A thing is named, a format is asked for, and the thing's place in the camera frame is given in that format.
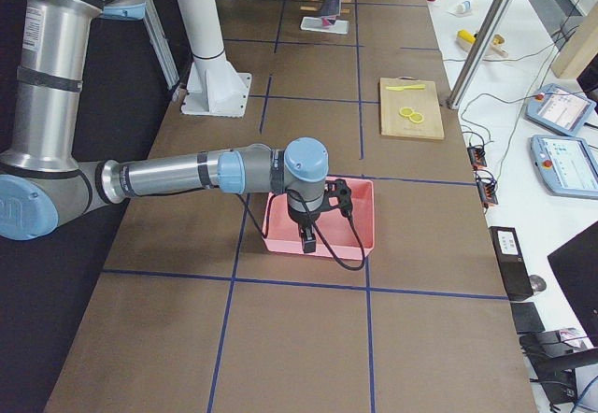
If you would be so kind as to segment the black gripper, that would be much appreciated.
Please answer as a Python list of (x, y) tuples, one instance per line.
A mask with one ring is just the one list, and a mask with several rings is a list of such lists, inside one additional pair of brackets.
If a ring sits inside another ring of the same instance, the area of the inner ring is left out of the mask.
[(298, 225), (303, 253), (314, 253), (316, 251), (316, 236), (320, 238), (330, 253), (334, 253), (320, 231), (317, 220), (322, 212), (338, 209), (340, 214), (348, 222), (351, 222), (351, 189), (348, 183), (342, 178), (326, 181), (320, 197), (321, 203), (314, 208), (310, 208), (305, 197), (294, 188), (287, 187), (286, 195), (288, 214)]

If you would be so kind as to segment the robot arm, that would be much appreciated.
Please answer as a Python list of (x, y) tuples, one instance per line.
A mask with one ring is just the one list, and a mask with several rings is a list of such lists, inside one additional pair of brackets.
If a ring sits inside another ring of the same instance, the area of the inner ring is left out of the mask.
[(80, 163), (72, 146), (91, 22), (139, 20), (148, 0), (27, 0), (12, 142), (1, 155), (1, 234), (47, 235), (99, 207), (128, 198), (219, 189), (285, 195), (304, 253), (323, 242), (321, 213), (349, 217), (350, 192), (329, 181), (328, 153), (301, 137), (137, 162)]

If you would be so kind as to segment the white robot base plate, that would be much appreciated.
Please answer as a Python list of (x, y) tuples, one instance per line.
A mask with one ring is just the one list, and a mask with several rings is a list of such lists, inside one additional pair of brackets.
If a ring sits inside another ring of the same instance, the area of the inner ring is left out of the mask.
[(242, 118), (251, 83), (252, 74), (236, 72), (229, 62), (217, 72), (200, 72), (192, 64), (181, 111), (193, 116)]

